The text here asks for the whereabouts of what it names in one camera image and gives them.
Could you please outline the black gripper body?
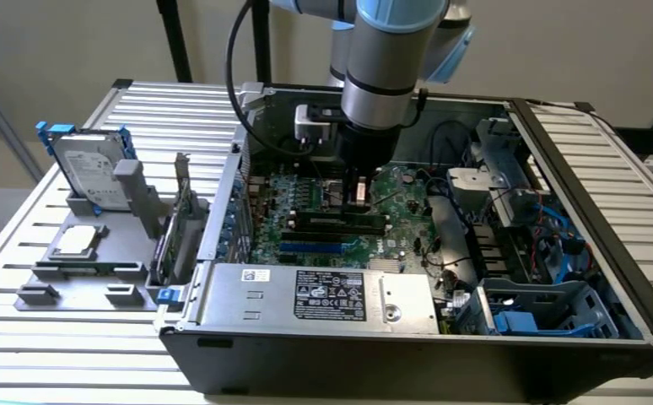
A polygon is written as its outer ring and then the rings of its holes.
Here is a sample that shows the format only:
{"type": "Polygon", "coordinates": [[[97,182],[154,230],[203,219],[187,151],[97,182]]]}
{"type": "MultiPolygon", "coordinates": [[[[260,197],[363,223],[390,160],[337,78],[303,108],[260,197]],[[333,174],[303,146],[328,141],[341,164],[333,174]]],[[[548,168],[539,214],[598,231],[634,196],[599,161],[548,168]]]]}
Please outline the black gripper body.
{"type": "Polygon", "coordinates": [[[392,158],[400,126],[383,130],[360,127],[352,122],[336,127],[335,153],[344,164],[344,174],[365,176],[392,158]]]}

